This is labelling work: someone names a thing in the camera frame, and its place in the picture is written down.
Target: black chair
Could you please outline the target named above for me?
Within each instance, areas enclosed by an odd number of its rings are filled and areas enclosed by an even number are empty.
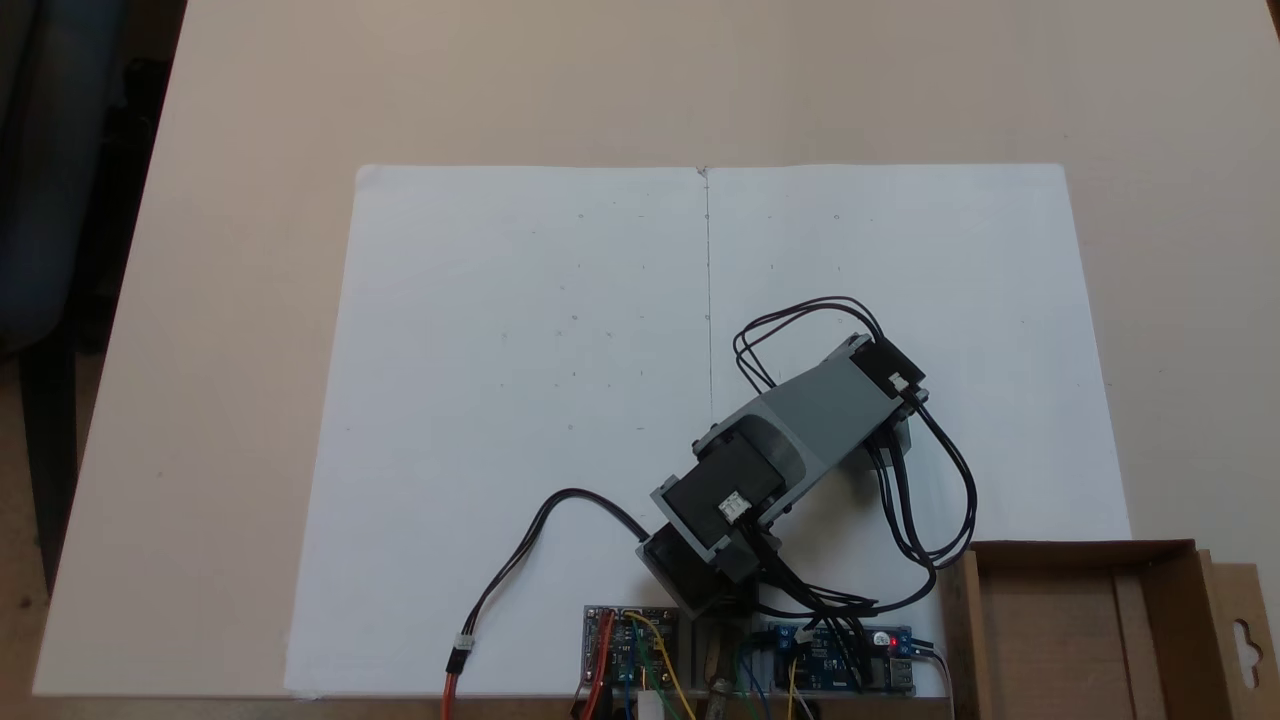
[[[0,359],[19,363],[50,591],[77,475],[76,332],[65,310],[125,5],[0,0]]]

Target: box flap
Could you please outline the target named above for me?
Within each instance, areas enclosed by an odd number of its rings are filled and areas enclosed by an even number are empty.
[[[1174,556],[1140,577],[1169,720],[1231,717],[1208,553]]]
[[[991,720],[992,688],[987,628],[973,550],[938,577],[955,717]]]
[[[1194,552],[1196,541],[983,541],[970,547],[977,555],[979,570],[995,568],[1046,570],[1144,565],[1178,553]]]
[[[1231,691],[1231,710],[1236,719],[1274,717],[1280,707],[1280,673],[1276,670],[1271,625],[1262,603],[1262,587],[1256,565],[1213,562],[1212,606],[1226,682]],[[1244,682],[1236,652],[1235,623],[1243,623],[1247,642],[1258,653],[1253,666],[1254,687]]]

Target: wire connector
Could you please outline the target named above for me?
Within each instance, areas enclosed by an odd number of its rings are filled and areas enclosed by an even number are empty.
[[[470,650],[462,650],[460,647],[449,651],[449,661],[444,665],[445,675],[461,675],[462,667],[467,664],[467,657],[471,656]]]
[[[728,497],[721,501],[719,511],[724,516],[724,521],[732,525],[742,516],[744,512],[751,509],[751,503],[746,501],[745,497],[733,491],[728,493]]]

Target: circuit board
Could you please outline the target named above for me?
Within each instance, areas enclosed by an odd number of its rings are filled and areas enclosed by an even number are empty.
[[[778,641],[773,655],[773,685],[783,691],[790,687],[791,664],[795,662],[796,689],[800,692],[856,692],[854,678],[832,642],[831,630],[818,625],[813,629],[812,642],[796,643],[795,634],[801,626],[769,625]],[[872,680],[863,692],[913,694],[911,657],[915,647],[911,628],[868,625],[867,641],[872,648]]]
[[[591,682],[596,665],[596,650],[600,644],[600,624],[613,612],[613,628],[609,630],[608,661],[604,675],[608,682],[622,688],[627,683],[634,689],[672,687],[672,674],[678,667],[668,667],[658,641],[649,625],[625,616],[634,612],[658,626],[662,642],[672,662],[680,648],[680,612],[675,607],[605,607],[589,605],[582,610],[582,682]],[[636,642],[636,626],[640,628]]]

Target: yellow wire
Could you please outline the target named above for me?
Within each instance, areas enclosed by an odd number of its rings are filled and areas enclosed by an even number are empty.
[[[680,688],[680,680],[676,679],[676,666],[671,662],[671,656],[667,655],[667,643],[662,642],[662,630],[658,629],[658,625],[654,625],[653,620],[645,618],[644,615],[639,615],[636,612],[623,612],[623,616],[649,625],[649,629],[653,632],[654,644],[658,646],[658,652],[662,653],[662,661],[667,664],[667,670],[671,673],[671,684],[675,685],[676,694],[680,697],[681,705],[685,706],[685,712],[689,714],[689,720],[696,720],[698,716],[694,715],[694,708],[689,705],[689,698],[685,697],[685,691]]]
[[[791,711],[795,710],[796,701],[796,662],[800,662],[800,656],[797,655],[795,660],[791,661],[791,688],[787,691],[787,720],[791,720]]]

